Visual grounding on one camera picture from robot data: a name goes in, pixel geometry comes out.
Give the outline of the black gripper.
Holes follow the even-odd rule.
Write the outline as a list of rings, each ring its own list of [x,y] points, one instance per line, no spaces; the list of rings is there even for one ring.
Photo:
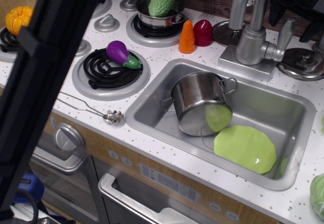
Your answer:
[[[286,10],[310,21],[300,36],[300,42],[310,41],[323,30],[323,0],[270,0],[270,25],[276,26]]]

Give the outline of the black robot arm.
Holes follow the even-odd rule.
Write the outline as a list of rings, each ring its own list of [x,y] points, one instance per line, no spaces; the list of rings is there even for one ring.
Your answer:
[[[45,120],[53,111],[65,119],[95,133],[88,152],[100,160],[109,143],[115,151],[126,150],[128,159],[153,163],[164,174],[199,189],[203,199],[217,194],[235,200],[236,207],[249,207],[283,223],[321,223],[310,202],[311,181],[323,172],[323,82],[296,81],[276,72],[270,82],[247,76],[238,80],[260,93],[277,93],[292,97],[304,106],[297,115],[292,106],[259,96],[249,101],[250,112],[256,114],[253,127],[262,119],[273,119],[279,127],[275,137],[288,129],[294,146],[284,175],[293,182],[285,187],[276,181],[278,190],[270,190],[252,181],[253,172],[232,165],[225,169],[225,160],[208,162],[197,152],[182,150],[173,141],[150,136],[147,130],[131,126],[127,114],[124,126],[105,126],[98,119],[69,110],[58,103],[60,90],[76,93],[72,85],[73,56],[84,34],[90,32],[90,13],[94,0],[37,0],[31,25],[23,28],[23,49],[10,75],[2,79],[4,99],[1,102],[1,173],[11,171],[12,182],[1,188],[1,216],[13,216],[10,203],[25,166],[31,159]]]

